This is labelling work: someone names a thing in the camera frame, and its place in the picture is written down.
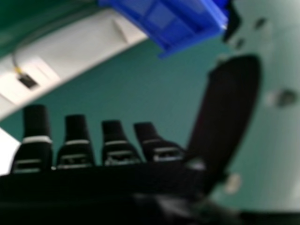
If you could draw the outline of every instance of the blue tray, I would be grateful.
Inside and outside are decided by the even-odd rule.
[[[161,57],[222,33],[228,0],[98,0],[110,5],[164,49]]]

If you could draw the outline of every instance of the green wall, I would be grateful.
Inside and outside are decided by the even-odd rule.
[[[152,121],[159,133],[185,146],[207,84],[207,72],[216,56],[226,52],[220,38],[212,39],[160,60],[161,50],[146,41],[103,63],[35,104],[50,112],[54,148],[63,143],[64,116],[83,113],[88,118],[97,158],[102,146],[102,120],[120,119],[137,145],[133,123]],[[0,126],[19,140],[22,113],[16,112]]]

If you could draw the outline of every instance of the blue plastic bin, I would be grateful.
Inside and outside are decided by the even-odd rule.
[[[161,57],[222,33],[228,0],[98,0],[111,5],[164,49]]]

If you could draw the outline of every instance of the blue basket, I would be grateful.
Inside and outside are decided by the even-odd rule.
[[[98,0],[143,30],[169,56],[222,33],[228,0]]]

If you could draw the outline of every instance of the cable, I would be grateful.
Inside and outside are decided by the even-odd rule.
[[[15,72],[20,76],[27,78],[28,76],[26,73],[22,70],[20,67],[17,55],[20,49],[24,48],[28,44],[32,43],[33,41],[37,40],[38,38],[42,37],[43,35],[46,35],[47,33],[50,33],[53,30],[58,29],[59,27],[62,27],[64,25],[67,25],[73,21],[76,21],[77,19],[81,19],[87,15],[91,15],[95,12],[99,11],[99,7],[95,7],[94,5],[88,4],[88,6],[79,12],[71,13],[68,16],[63,16],[62,18],[55,18],[54,20],[40,26],[39,28],[35,29],[34,31],[30,32],[28,35],[26,35],[14,48],[12,51],[12,63],[14,65]]]

